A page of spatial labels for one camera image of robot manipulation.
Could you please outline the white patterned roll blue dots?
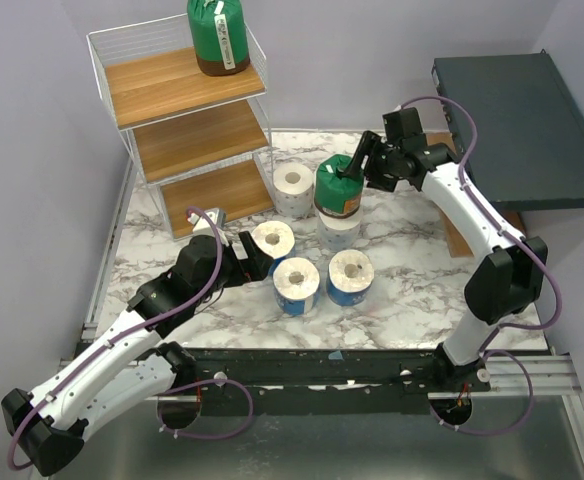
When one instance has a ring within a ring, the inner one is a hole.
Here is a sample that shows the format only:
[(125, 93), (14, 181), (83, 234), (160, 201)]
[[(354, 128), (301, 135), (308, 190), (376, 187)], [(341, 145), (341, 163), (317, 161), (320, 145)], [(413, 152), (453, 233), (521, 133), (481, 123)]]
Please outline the white patterned roll blue dots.
[(359, 208), (347, 218), (333, 218), (320, 211), (317, 214), (317, 234), (320, 243), (329, 250), (349, 249), (360, 233), (363, 210)]

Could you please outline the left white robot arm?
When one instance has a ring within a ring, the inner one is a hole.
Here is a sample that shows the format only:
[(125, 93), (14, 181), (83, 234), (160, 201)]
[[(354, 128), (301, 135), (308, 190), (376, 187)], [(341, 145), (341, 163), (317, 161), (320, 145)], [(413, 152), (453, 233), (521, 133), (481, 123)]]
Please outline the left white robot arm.
[(11, 436), (7, 463), (53, 475), (87, 440), (148, 397), (199, 389), (195, 359), (168, 336), (215, 292), (267, 278), (273, 263), (248, 232), (244, 257), (222, 234), (196, 235), (176, 263), (137, 289), (110, 329), (63, 370), (26, 391), (15, 388), (1, 409)]

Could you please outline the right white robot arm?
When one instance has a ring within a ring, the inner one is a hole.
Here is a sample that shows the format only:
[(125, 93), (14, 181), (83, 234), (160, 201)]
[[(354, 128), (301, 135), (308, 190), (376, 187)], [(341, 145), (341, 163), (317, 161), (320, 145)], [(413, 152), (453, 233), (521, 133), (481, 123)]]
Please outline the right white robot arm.
[(433, 382), (452, 392), (466, 383), (468, 370), (507, 318), (538, 299), (548, 248), (538, 237), (525, 239), (474, 191), (449, 146), (428, 142), (415, 108), (388, 113), (383, 120), (385, 134), (364, 132), (350, 162), (335, 173), (363, 178), (369, 187), (387, 192), (408, 182), (443, 211), (477, 260), (464, 288), (467, 310), (434, 354)]

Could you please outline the green roll orange label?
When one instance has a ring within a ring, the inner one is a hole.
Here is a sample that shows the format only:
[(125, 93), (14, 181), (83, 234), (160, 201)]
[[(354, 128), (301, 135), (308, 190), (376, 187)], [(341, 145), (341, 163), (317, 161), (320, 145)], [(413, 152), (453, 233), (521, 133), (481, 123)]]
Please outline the green roll orange label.
[(346, 176), (350, 162), (350, 156), (335, 154), (315, 171), (314, 205), (324, 215), (347, 218), (359, 209), (364, 176), (361, 168)]

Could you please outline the green roll white label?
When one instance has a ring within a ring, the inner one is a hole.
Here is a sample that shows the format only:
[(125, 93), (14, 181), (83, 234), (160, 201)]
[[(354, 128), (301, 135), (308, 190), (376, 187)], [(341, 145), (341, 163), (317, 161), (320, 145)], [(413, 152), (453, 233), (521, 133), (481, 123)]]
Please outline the green roll white label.
[(208, 76), (229, 76), (250, 64), (240, 1), (189, 0), (187, 16), (196, 60)]

